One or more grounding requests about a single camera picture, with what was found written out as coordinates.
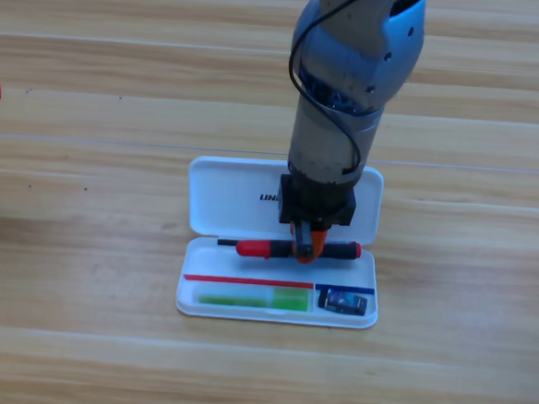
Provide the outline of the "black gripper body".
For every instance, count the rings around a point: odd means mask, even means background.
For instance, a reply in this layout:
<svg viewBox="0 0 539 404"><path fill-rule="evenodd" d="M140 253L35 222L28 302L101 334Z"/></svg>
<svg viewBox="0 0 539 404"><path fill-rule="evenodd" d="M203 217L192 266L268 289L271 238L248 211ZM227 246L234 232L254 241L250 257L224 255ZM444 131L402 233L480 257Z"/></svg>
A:
<svg viewBox="0 0 539 404"><path fill-rule="evenodd" d="M302 174L283 174L278 198L280 223L301 220L315 227L345 227L356 209L352 184L317 183Z"/></svg>

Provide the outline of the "orange black-tipped gripper finger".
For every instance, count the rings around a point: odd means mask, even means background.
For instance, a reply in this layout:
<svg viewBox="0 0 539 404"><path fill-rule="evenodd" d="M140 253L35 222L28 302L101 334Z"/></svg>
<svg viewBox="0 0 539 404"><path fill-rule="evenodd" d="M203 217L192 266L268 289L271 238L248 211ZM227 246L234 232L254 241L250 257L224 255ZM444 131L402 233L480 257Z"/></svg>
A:
<svg viewBox="0 0 539 404"><path fill-rule="evenodd" d="M305 265L317 260L324 250L327 235L327 230L301 232L295 238L294 257L297 261Z"/></svg>

